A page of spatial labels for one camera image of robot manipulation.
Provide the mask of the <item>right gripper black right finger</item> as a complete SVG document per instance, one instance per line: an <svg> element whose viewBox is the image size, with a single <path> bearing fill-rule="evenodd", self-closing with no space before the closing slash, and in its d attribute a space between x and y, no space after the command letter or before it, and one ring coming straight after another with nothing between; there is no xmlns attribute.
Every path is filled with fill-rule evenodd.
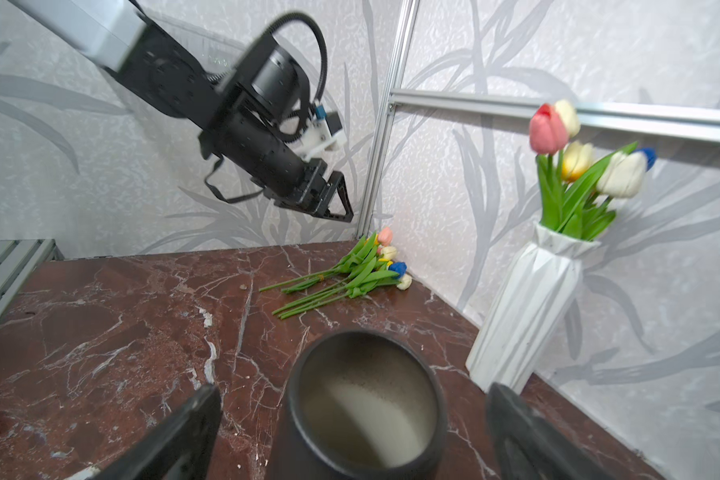
<svg viewBox="0 0 720 480"><path fill-rule="evenodd" d="M486 423L503 479L610 479L511 388L492 383Z"/></svg>

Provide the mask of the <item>white tulip flower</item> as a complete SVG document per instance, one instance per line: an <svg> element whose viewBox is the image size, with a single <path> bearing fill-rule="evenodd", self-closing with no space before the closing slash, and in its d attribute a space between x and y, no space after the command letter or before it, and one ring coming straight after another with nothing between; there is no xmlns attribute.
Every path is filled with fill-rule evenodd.
<svg viewBox="0 0 720 480"><path fill-rule="evenodd" d="M614 222L615 200L635 197L642 188L646 171L645 158L635 154L635 143L629 144L594 163L575 182L567 183L562 193L562 221L557 231L581 241L593 242Z"/></svg>

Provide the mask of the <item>blue tulip flower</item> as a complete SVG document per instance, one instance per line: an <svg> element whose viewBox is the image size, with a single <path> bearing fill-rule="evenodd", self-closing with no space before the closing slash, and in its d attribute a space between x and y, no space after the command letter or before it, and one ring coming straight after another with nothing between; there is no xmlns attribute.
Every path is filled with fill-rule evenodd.
<svg viewBox="0 0 720 480"><path fill-rule="evenodd" d="M646 171L650 171L657 159L656 151L653 148L640 148L634 151L635 154L640 154L645 158Z"/></svg>

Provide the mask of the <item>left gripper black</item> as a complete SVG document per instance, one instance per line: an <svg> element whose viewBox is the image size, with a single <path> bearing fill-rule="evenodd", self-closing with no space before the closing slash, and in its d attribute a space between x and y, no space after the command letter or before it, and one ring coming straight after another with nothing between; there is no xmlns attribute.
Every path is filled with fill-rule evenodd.
<svg viewBox="0 0 720 480"><path fill-rule="evenodd" d="M304 162L252 113L234 112L215 136L215 151L234 162L281 208L323 220L350 223L354 218L344 175L323 177L327 164ZM331 210L338 200L341 211Z"/></svg>

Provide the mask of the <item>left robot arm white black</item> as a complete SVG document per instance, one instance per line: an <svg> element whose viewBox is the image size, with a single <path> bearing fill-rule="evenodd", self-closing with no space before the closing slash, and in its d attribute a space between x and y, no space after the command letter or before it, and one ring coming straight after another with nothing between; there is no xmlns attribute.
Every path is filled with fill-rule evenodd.
<svg viewBox="0 0 720 480"><path fill-rule="evenodd" d="M352 221L344 175L329 172L322 158L346 135L339 114L322 103L328 52L309 15L293 11L276 18L230 71L211 74L135 1L15 5L159 112L198 126L201 155L216 159L215 170L230 160L277 207ZM294 22L311 30L319 49L315 86L275 38Z"/></svg>

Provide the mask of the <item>aluminium frame back crossbar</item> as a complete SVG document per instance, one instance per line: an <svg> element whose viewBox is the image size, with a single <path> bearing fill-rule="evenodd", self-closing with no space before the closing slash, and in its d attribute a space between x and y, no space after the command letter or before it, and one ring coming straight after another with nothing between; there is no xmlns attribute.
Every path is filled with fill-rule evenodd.
<svg viewBox="0 0 720 480"><path fill-rule="evenodd" d="M531 119L555 104L539 98L394 89L390 101L401 106ZM557 109L564 122L601 130L642 133L720 144L720 109L613 102L579 102Z"/></svg>

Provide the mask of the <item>yellow tulip flower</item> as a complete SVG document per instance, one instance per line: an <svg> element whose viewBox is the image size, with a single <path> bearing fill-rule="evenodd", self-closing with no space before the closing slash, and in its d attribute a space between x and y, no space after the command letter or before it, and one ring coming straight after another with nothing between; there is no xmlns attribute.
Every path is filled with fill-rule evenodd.
<svg viewBox="0 0 720 480"><path fill-rule="evenodd" d="M594 163L594 146L574 141L563 152L561 178L567 183L578 180Z"/></svg>
<svg viewBox="0 0 720 480"><path fill-rule="evenodd" d="M570 138L575 137L581 130L581 122L575 106L565 99L556 101L553 108L560 117Z"/></svg>

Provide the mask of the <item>black cylindrical vase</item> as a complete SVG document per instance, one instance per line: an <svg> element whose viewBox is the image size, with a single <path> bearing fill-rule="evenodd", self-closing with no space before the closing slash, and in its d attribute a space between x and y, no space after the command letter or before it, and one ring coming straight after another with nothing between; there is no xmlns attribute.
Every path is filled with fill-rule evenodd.
<svg viewBox="0 0 720 480"><path fill-rule="evenodd" d="M320 337L287 380L268 479L433 479L447 406L434 373L380 332Z"/></svg>

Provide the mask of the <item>white ribbed ceramic vase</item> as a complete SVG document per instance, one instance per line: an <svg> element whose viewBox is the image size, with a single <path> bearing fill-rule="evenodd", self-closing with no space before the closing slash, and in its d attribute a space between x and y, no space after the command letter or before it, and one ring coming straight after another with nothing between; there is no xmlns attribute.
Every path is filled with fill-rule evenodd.
<svg viewBox="0 0 720 480"><path fill-rule="evenodd" d="M522 392L581 284L583 257L599 246L535 226L466 360L470 380L483 392L495 383Z"/></svg>

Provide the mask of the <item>bundle of tulips with band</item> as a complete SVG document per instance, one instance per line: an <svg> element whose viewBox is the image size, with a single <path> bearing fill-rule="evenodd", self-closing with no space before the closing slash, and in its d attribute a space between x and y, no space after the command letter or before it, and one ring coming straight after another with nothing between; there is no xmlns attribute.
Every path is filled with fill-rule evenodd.
<svg viewBox="0 0 720 480"><path fill-rule="evenodd" d="M409 289L413 277L407 264L398 259L389 227L365 236L332 267L281 283L262 287L262 292L278 290L298 297L275 309L273 314L285 320L317 310L334 302L367 296L382 287L400 291Z"/></svg>

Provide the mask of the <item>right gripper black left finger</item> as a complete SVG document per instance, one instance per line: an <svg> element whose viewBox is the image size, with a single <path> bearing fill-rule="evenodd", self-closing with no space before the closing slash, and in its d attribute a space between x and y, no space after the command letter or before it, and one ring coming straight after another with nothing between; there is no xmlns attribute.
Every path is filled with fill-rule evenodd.
<svg viewBox="0 0 720 480"><path fill-rule="evenodd" d="M205 384L97 479L205 479L222 417L217 386Z"/></svg>

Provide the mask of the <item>aluminium frame front rail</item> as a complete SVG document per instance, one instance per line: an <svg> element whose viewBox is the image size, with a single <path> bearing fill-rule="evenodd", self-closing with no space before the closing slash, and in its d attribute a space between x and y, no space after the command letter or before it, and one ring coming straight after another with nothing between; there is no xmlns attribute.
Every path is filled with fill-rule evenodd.
<svg viewBox="0 0 720 480"><path fill-rule="evenodd" d="M0 240L0 320L40 264L62 259L53 239Z"/></svg>

